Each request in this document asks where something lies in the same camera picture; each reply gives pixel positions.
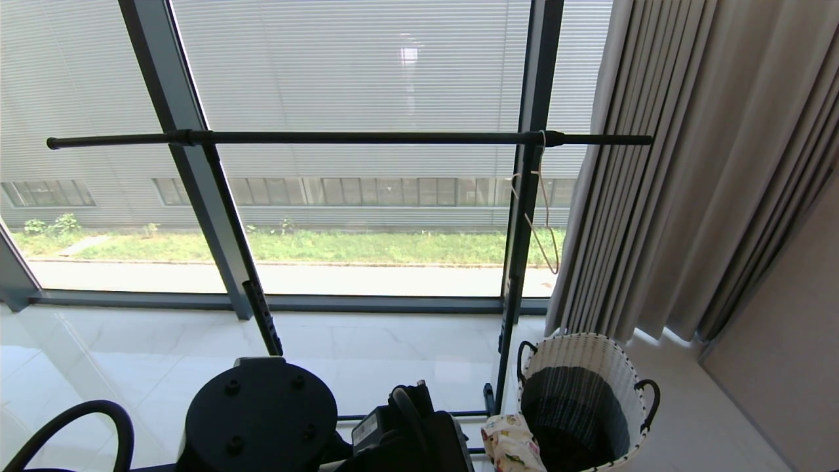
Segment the laundry basket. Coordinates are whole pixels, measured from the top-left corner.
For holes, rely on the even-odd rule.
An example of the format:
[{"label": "laundry basket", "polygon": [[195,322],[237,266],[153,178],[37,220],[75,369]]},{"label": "laundry basket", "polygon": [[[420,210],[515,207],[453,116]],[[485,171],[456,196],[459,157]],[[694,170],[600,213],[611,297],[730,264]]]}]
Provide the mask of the laundry basket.
[{"label": "laundry basket", "polygon": [[[522,370],[524,348],[530,356]],[[549,472],[605,470],[629,461],[659,408],[659,387],[638,380],[610,338],[576,333],[519,345],[519,410]],[[644,387],[654,392],[647,413]]]}]

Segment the building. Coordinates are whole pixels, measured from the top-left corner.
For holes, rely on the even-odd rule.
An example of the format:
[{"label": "building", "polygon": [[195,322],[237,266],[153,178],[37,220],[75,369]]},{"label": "building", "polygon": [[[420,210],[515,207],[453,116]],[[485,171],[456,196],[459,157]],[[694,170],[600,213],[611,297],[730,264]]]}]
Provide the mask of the building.
[{"label": "building", "polygon": [[[528,0],[174,0],[211,128],[515,131]],[[611,2],[566,1],[550,127],[585,133]],[[0,215],[193,228],[168,148],[50,151],[48,136],[160,131],[117,2],[3,0]],[[220,145],[245,224],[503,229],[513,146]],[[550,149],[565,224],[583,147]]]}]

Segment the black garment rack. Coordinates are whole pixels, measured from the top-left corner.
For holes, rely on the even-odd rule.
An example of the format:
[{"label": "black garment rack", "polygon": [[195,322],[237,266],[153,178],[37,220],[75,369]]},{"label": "black garment rack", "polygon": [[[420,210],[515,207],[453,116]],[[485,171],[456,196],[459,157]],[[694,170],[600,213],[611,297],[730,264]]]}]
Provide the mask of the black garment rack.
[{"label": "black garment rack", "polygon": [[[592,145],[649,145],[653,143],[652,136],[645,135],[614,135],[614,134],[565,134],[558,131],[529,131],[524,133],[354,133],[354,132],[220,132],[209,130],[179,129],[169,133],[158,134],[123,134],[113,136],[90,136],[82,138],[47,138],[46,144],[50,149],[80,148],[92,146],[113,146],[127,144],[170,144],[179,146],[201,146],[213,170],[213,177],[222,197],[225,213],[235,232],[236,241],[243,254],[243,262],[248,280],[242,283],[242,288],[248,297],[254,316],[257,319],[259,332],[262,334],[265,348],[270,355],[283,355],[277,329],[274,326],[268,303],[265,300],[262,284],[259,282],[256,264],[248,251],[248,242],[242,220],[239,218],[230,188],[221,166],[221,158],[216,144],[517,144],[536,147],[555,147],[563,144],[592,144]],[[524,154],[523,176],[532,176],[539,171],[539,157],[535,153]],[[516,205],[514,198],[510,203],[510,223],[523,228],[526,218],[532,218],[535,200],[524,205]],[[526,257],[528,248],[524,248]],[[513,325],[519,319],[521,306],[522,275],[511,275],[504,281],[507,295],[503,301],[503,317],[501,333],[498,336],[498,378],[493,389],[491,383],[483,387],[484,409],[450,412],[455,417],[488,417],[501,412],[504,395],[504,385],[507,379],[508,358],[510,354]],[[342,415],[339,421],[360,421],[366,415]],[[482,454],[483,448],[470,448],[472,454]]]}]

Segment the curtain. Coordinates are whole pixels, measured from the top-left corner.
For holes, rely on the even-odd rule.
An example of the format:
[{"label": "curtain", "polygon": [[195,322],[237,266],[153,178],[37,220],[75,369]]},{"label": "curtain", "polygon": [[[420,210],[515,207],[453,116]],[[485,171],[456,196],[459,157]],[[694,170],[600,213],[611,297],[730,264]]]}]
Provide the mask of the curtain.
[{"label": "curtain", "polygon": [[836,163],[839,2],[615,2],[545,335],[713,338]]}]

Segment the bolt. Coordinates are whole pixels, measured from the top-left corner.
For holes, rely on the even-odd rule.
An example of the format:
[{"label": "bolt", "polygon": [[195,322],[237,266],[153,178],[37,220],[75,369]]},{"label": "bolt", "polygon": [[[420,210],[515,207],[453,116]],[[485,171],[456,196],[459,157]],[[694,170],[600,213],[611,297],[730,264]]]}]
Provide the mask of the bolt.
[{"label": "bolt", "polygon": [[303,378],[303,375],[297,375],[294,379],[291,380],[291,386],[298,390],[303,388],[303,385],[305,385],[305,383],[306,379]]},{"label": "bolt", "polygon": [[309,423],[306,427],[303,428],[303,439],[309,440],[315,437],[317,433],[317,428],[314,424]]},{"label": "bolt", "polygon": [[242,385],[239,383],[238,380],[232,379],[229,382],[227,382],[227,385],[224,386],[224,392],[228,395],[236,395],[237,393],[239,393],[239,389],[241,387]]},{"label": "bolt", "polygon": [[227,441],[227,453],[230,455],[238,455],[245,447],[245,442],[241,436],[233,436],[230,441]]}]

